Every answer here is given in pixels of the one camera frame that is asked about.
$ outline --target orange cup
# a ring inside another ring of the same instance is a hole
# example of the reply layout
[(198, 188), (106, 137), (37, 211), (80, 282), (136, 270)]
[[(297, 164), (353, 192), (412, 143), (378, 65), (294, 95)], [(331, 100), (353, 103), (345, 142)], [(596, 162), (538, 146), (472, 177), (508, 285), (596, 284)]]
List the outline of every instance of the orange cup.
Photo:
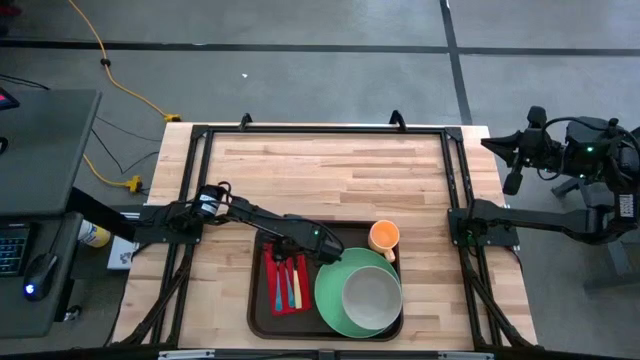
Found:
[(396, 261), (393, 247), (400, 241), (400, 230), (389, 220), (377, 221), (369, 230), (369, 247), (371, 250), (383, 254), (389, 262)]

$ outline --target wooden table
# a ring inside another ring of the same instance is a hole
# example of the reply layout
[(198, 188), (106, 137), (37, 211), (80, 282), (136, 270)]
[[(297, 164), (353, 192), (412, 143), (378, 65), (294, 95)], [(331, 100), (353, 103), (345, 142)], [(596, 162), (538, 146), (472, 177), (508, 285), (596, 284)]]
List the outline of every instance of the wooden table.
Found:
[[(150, 204), (166, 204), (178, 198), (191, 127), (190, 123), (167, 126)], [(502, 203), (494, 157), (479, 141), (489, 135), (487, 127), (462, 129), (476, 198)], [(196, 155), (192, 187), (201, 154), (202, 146)], [(453, 144), (452, 154), (459, 175)], [(394, 221), (401, 234), (404, 326), (397, 338), (384, 343), (258, 338), (246, 320), (255, 230), (227, 224), (206, 227), (203, 241), (196, 248), (181, 348), (472, 349), (460, 263), (450, 243), (446, 220), (450, 203), (437, 136), (217, 134), (207, 183), (222, 180), (233, 185), (235, 195), (279, 214)], [(458, 193), (461, 206), (465, 206), (462, 188)], [(129, 335), (158, 297), (166, 253), (167, 246), (158, 244), (135, 258), (114, 341)], [(535, 343), (527, 295), (514, 255), (490, 247), (487, 261), (496, 301), (522, 335)], [(488, 339), (486, 311), (482, 305), (478, 308)], [(171, 315), (169, 310), (165, 334)]]

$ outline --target computer mouse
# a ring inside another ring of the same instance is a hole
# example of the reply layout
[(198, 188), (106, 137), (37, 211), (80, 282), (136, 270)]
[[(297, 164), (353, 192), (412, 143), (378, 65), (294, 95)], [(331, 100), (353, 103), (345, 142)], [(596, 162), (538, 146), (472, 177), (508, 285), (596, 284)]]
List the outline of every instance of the computer mouse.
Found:
[(36, 256), (24, 272), (24, 297), (29, 301), (44, 299), (49, 290), (55, 273), (58, 257), (52, 253)]

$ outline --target brown tray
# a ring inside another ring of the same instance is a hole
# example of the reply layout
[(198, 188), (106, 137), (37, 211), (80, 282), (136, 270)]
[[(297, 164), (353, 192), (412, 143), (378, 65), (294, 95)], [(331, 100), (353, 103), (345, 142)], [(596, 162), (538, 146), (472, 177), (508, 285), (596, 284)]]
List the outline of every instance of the brown tray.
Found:
[[(323, 221), (342, 240), (345, 248), (368, 248), (367, 239), (369, 229), (373, 225), (370, 221)], [(251, 284), (249, 288), (249, 307), (247, 309), (247, 322), (249, 328), (257, 336), (263, 339), (290, 339), (290, 340), (337, 340), (337, 341), (389, 341), (395, 338), (402, 329), (403, 312), (382, 333), (366, 338), (353, 339), (341, 335), (327, 325), (315, 306), (314, 288), (318, 270), (311, 261), (307, 261), (309, 274), (309, 288), (311, 291), (312, 308), (308, 311), (290, 315), (274, 316), (271, 313), (269, 289), (267, 288), (267, 276), (263, 265), (263, 253), (256, 234), (253, 249), (253, 263), (251, 267)], [(393, 268), (400, 277), (399, 246), (394, 248), (396, 261)]]

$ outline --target concrete floor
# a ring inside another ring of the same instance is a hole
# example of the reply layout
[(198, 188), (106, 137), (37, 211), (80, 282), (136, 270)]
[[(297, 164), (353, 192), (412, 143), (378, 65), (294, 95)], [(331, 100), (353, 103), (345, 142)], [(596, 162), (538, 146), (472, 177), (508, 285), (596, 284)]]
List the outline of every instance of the concrete floor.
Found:
[[(93, 40), (66, 1), (17, 0), (24, 7), (11, 36)], [(78, 0), (102, 38), (109, 41), (427, 45), (446, 46), (438, 0)], [(450, 0), (459, 46), (522, 48), (640, 48), (640, 3), (622, 0)], [(99, 115), (123, 128), (160, 138), (163, 121), (143, 103), (113, 88), (92, 50), (3, 48), (0, 73), (56, 89), (97, 88)], [(399, 109), (409, 123), (462, 123), (446, 54), (110, 51), (115, 76), (186, 121), (385, 123)], [(627, 129), (640, 125), (640, 57), (479, 56), (460, 59), (473, 124), (493, 135), (526, 126), (531, 105), (550, 117), (618, 117)], [(12, 84), (9, 90), (17, 89)], [(96, 122), (96, 131), (126, 166), (158, 143), (123, 135)], [(564, 126), (552, 128), (561, 139)], [(120, 139), (127, 139), (124, 146)], [(95, 139), (87, 153), (100, 170), (122, 179)], [(131, 172), (150, 184), (155, 161)], [(500, 164), (501, 176), (507, 171)], [(571, 194), (555, 199), (525, 171), (512, 207), (567, 211), (580, 206)], [(77, 186), (112, 205), (139, 204), (98, 182), (86, 167)], [(525, 283), (541, 345), (561, 351), (640, 357), (638, 291), (584, 293), (582, 284), (610, 273), (607, 251), (565, 236), (519, 231)], [(123, 278), (79, 287), (84, 318), (59, 324), (42, 339), (0, 341), (0, 352), (100, 346), (110, 330)]]

